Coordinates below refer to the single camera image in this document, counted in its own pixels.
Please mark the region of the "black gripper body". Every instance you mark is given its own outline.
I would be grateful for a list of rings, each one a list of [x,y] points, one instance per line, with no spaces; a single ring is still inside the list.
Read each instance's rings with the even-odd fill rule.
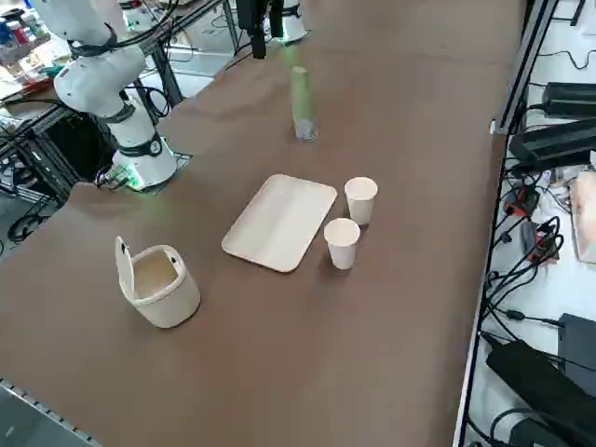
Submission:
[[[281,12],[283,0],[237,0],[237,24],[240,29],[254,29],[262,25],[271,12]]]

